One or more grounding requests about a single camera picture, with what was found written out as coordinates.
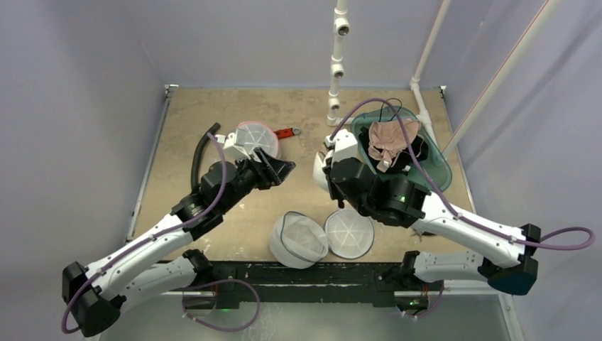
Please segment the pink bra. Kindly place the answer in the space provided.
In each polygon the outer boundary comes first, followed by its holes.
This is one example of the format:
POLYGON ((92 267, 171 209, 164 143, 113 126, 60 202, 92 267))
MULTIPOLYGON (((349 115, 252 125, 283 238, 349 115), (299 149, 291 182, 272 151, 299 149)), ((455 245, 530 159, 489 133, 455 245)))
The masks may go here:
POLYGON ((417 137, 421 128, 418 120, 403 119, 409 143, 406 142, 401 125, 395 121, 375 121, 368 129, 368 156, 377 161, 376 169, 382 173, 389 171, 400 154, 417 137))

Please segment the blue-trimmed white mesh laundry bag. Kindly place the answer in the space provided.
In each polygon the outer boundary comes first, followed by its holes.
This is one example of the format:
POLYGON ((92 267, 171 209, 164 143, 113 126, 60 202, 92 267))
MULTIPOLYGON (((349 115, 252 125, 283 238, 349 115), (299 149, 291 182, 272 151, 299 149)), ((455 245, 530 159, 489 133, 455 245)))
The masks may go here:
POLYGON ((372 221, 353 209, 331 213, 324 224, 289 211, 273 225, 268 247, 282 265, 307 269, 328 253, 343 259, 362 257, 371 249, 374 235, 372 221))

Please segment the white bra with black straps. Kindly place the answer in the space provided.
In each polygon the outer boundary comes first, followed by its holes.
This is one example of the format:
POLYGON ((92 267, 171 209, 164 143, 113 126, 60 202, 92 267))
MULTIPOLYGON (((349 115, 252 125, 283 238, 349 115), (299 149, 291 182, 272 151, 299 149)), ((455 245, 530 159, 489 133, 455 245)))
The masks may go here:
POLYGON ((327 159, 331 158, 332 155, 333 151, 328 151, 326 154, 316 152, 312 171, 314 183, 327 193, 329 192, 329 182, 324 168, 327 167, 327 159))

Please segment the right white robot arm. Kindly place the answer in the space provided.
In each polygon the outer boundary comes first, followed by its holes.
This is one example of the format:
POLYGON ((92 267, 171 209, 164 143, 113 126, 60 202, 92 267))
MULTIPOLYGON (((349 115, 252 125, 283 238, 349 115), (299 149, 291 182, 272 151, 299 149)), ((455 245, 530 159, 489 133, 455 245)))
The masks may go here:
POLYGON ((442 280, 486 282, 510 295, 524 296, 537 280, 538 262, 531 242, 541 229, 492 222, 452 205, 427 187, 405 177, 381 180, 356 158, 346 158, 322 170, 326 188, 340 207, 349 203, 361 216, 392 227, 410 228, 444 237, 467 252, 433 254, 409 251, 398 271, 400 283, 415 289, 442 280))

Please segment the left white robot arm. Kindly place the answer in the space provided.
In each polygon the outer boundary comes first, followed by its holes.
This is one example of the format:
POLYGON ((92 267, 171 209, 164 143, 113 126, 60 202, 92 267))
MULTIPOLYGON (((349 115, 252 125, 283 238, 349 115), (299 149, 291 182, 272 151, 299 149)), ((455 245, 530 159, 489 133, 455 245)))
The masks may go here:
POLYGON ((104 332, 120 317, 128 299, 124 291, 140 284, 138 276, 172 251, 212 231, 251 191, 279 186, 296 166, 261 148, 254 152, 255 157, 235 163, 221 156, 170 213, 113 254, 88 265, 78 261, 67 265, 62 270, 62 298, 67 306, 62 332, 80 331, 85 337, 104 332))

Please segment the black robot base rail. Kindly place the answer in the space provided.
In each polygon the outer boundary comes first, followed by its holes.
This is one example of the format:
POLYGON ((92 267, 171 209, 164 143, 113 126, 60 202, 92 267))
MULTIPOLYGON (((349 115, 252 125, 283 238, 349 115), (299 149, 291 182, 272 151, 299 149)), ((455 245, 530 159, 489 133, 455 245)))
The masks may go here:
POLYGON ((408 305, 410 298, 436 294, 442 281, 424 282, 411 268, 417 252, 400 263, 319 262, 307 269, 288 268, 276 261, 210 261, 188 250, 193 280, 184 291, 214 291, 217 307, 238 308, 243 302, 368 303, 375 308, 408 305))

